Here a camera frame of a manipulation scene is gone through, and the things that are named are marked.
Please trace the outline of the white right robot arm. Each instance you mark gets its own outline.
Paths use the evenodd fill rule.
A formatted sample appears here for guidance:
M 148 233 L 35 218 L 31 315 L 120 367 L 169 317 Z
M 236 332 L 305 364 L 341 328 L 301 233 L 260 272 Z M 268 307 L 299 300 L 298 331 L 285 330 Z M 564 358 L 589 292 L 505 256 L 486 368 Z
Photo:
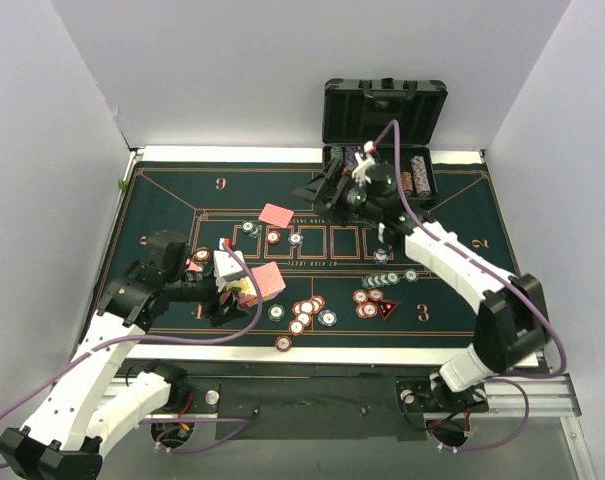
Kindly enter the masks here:
M 444 363 L 428 386 L 431 402 L 450 409 L 466 390 L 541 350 L 551 331 L 537 280 L 495 267 L 412 206 L 404 174 L 402 162 L 365 160 L 347 172 L 343 162 L 333 160 L 292 194 L 319 216 L 376 229 L 380 242 L 425 266 L 470 306 L 476 315 L 471 343 Z

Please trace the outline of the red playing card deck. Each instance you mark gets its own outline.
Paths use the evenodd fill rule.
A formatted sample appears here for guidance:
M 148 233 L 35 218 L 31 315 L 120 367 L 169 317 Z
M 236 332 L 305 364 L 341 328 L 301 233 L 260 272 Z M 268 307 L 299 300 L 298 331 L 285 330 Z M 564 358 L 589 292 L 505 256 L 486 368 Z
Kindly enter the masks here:
M 269 301 L 285 290 L 286 283 L 276 262 L 254 267 L 251 271 L 257 285 L 249 277 L 244 277 L 233 285 L 238 290 L 241 307 L 255 306 L 258 303 L 257 291 L 260 291 L 264 301 Z

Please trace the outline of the moved red chip group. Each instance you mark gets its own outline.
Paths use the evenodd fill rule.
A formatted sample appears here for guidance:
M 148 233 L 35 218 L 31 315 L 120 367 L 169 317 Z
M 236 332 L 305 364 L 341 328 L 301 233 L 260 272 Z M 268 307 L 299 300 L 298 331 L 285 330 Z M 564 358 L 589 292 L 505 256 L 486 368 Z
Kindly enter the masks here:
M 384 299 L 381 289 L 358 289 L 352 294 L 356 304 L 355 312 L 359 318 L 370 319 L 380 313 L 379 302 Z

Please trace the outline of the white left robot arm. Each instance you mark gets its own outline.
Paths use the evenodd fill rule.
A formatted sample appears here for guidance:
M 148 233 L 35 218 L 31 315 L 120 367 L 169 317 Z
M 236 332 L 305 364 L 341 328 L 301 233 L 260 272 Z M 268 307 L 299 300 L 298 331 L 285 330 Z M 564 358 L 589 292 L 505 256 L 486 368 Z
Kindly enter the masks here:
M 113 280 L 99 299 L 89 327 L 68 366 L 42 385 L 47 396 L 19 428 L 0 435 L 0 455 L 22 479 L 95 479 L 106 456 L 156 411 L 188 403 L 184 370 L 153 362 L 132 385 L 105 405 L 102 399 L 131 350 L 142 340 L 164 342 L 149 330 L 177 302 L 205 305 L 213 321 L 243 315 L 232 282 L 256 280 L 240 252 L 222 239 L 213 265 L 187 269 L 187 239 L 160 231 L 144 256 Z

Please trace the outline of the red poker chip stack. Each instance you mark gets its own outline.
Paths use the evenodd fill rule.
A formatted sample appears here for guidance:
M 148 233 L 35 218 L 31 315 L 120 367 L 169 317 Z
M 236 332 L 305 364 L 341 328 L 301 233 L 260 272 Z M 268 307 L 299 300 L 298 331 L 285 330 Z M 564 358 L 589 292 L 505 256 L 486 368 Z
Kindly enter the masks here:
M 313 295 L 306 300 L 295 302 L 291 308 L 294 319 L 303 323 L 306 331 L 314 330 L 314 322 L 319 319 L 320 312 L 326 305 L 325 299 L 320 295 Z

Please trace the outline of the moved green chip stack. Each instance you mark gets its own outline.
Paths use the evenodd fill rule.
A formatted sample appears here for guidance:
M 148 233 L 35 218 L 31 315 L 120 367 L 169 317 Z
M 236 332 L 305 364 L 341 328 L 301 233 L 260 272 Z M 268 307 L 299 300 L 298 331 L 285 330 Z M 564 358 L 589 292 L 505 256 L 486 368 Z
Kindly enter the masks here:
M 397 285 L 401 280 L 416 282 L 418 279 L 418 272 L 414 269 L 407 269 L 400 273 L 388 271 L 364 276 L 361 279 L 361 286 L 364 289 L 385 288 Z

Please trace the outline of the green poker chip stack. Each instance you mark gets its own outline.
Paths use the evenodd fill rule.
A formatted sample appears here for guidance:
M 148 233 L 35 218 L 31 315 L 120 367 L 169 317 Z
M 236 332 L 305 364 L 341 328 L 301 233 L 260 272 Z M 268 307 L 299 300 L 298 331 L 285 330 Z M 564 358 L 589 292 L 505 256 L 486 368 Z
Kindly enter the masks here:
M 279 323 L 286 316 L 285 308 L 280 304 L 273 304 L 268 309 L 268 318 L 271 322 Z

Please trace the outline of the blue poker chip stack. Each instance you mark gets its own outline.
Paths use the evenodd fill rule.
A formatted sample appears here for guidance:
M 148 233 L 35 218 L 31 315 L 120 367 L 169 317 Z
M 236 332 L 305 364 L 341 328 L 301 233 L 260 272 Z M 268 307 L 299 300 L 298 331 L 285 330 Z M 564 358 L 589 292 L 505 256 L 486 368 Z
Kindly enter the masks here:
M 337 323 L 337 315 L 331 310 L 322 310 L 318 313 L 318 322 L 325 327 L 333 327 Z

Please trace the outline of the green chips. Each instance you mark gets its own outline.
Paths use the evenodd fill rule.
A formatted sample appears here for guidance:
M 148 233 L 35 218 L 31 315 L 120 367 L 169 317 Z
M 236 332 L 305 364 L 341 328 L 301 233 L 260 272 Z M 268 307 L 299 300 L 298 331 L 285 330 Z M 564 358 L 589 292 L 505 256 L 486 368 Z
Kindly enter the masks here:
M 258 238 L 262 234 L 261 226 L 253 221 L 244 221 L 241 224 L 241 231 L 250 238 Z

